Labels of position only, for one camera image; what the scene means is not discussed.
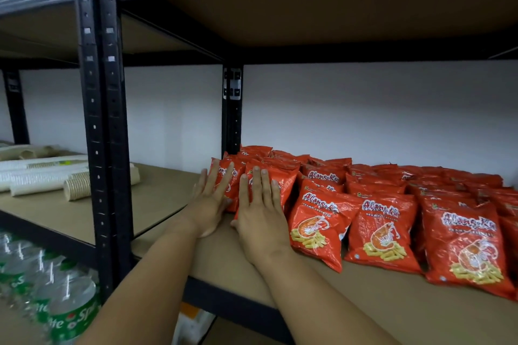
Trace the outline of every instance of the hand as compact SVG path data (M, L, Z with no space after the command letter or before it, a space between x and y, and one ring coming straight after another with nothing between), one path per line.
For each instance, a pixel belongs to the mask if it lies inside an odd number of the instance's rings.
M268 171L253 169L252 203L248 197L248 177L239 180L239 218L230 223L248 261L260 272L279 256L293 254L289 231L282 212L279 184L269 181Z
M191 202L178 214L172 216L166 233L193 232L196 237L205 237L216 230L223 211L232 202L225 197L225 190L232 178L234 163L230 163L225 176L214 189L219 168L220 162L214 161L208 177L207 170L202 170L198 183L194 185Z

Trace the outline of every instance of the forearm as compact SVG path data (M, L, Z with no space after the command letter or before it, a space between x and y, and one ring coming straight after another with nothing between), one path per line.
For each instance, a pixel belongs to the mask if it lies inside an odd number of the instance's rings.
M293 251L260 272L297 345L397 343Z
M160 237L113 292L79 345L169 345L175 330L196 236L188 230Z

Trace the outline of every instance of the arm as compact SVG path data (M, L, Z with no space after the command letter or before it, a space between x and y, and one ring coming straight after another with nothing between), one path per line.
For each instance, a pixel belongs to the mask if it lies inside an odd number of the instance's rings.
M253 181L252 203L248 204L248 179L240 180L239 219L232 226L247 259L268 284L295 342L397 343L292 250L277 182L270 184L266 170L260 172L257 167ZM301 295L314 298L318 307L308 309L308 298Z
M170 345L198 237L211 234L228 205L233 165L214 191L218 161L203 170L194 198L171 217L165 233L108 298L77 345Z

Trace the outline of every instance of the shelf post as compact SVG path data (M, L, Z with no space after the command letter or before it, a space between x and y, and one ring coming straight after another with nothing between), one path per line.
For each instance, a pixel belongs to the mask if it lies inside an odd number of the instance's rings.
M241 145L243 66L223 66L223 106L221 113L221 158L236 154Z
M2 68L4 75L5 95L7 107L11 118L12 138L16 145L29 143L29 130L27 128L27 118L25 117L25 107L23 105L22 82L20 72Z
M117 0L75 0L92 190L105 301L133 267L133 215L122 36Z

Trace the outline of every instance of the shelving unit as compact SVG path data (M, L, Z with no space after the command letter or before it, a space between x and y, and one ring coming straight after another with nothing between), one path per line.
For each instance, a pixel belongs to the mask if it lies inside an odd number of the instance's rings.
M142 183L130 188L123 67L221 64L221 148L232 153L246 64L515 59L517 11L516 0L0 0L15 142L29 140L18 71L80 68L94 186L91 201L74 203L61 192L1 195L0 227L97 268L106 298L197 178L139 165ZM199 241L185 301L292 342L229 221ZM402 343L518 337L509 301L348 263L339 275L303 259Z

